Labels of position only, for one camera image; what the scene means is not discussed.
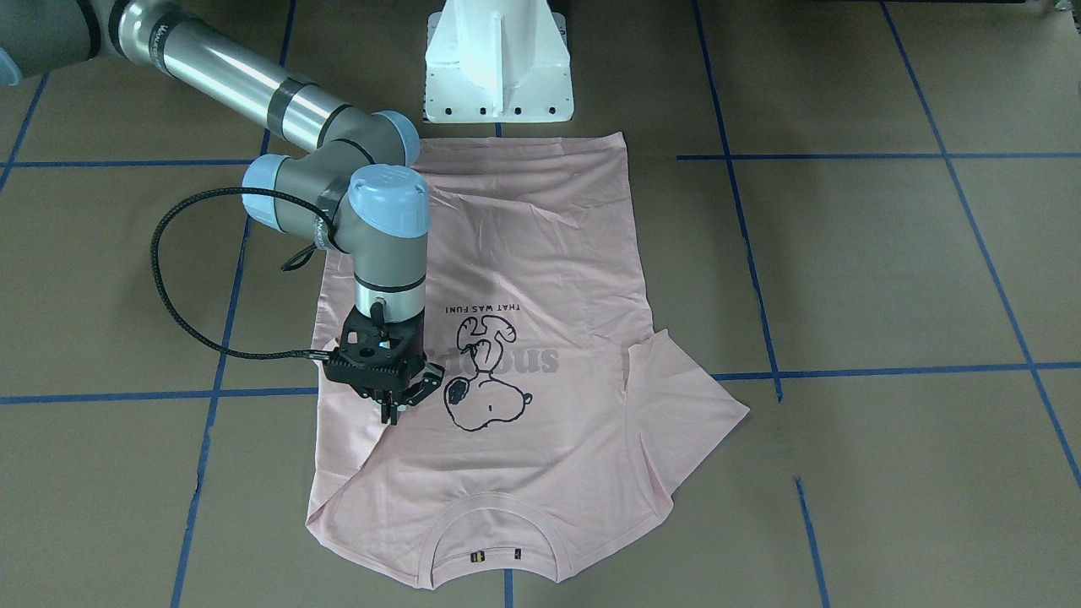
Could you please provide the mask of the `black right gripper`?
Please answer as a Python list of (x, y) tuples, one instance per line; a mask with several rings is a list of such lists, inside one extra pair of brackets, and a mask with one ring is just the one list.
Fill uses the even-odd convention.
[(422, 349), (424, 319), (421, 310), (404, 322), (386, 322), (352, 307), (341, 328), (339, 346), (329, 352), (324, 376), (375, 399), (381, 423), (397, 425), (400, 412), (443, 385), (444, 366), (427, 364)]

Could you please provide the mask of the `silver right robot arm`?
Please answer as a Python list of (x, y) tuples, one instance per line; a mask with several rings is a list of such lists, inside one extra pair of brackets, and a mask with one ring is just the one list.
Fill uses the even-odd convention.
[(396, 111), (360, 111), (177, 1), (4, 1), (3, 84), (103, 54), (192, 85), (304, 153), (298, 159), (261, 155), (240, 186), (197, 193), (160, 220), (151, 240), (152, 277), (174, 323), (210, 349), (254, 358), (187, 323), (160, 272), (161, 238), (182, 211), (238, 195), (250, 219), (308, 241), (286, 269), (297, 269), (317, 250), (352, 264), (355, 303), (332, 349), (271, 351), (268, 358), (320, 362), (329, 381), (377, 404), (389, 425), (432, 395), (444, 370), (422, 349), (430, 211), (427, 183), (413, 169), (421, 157), (416, 127)]

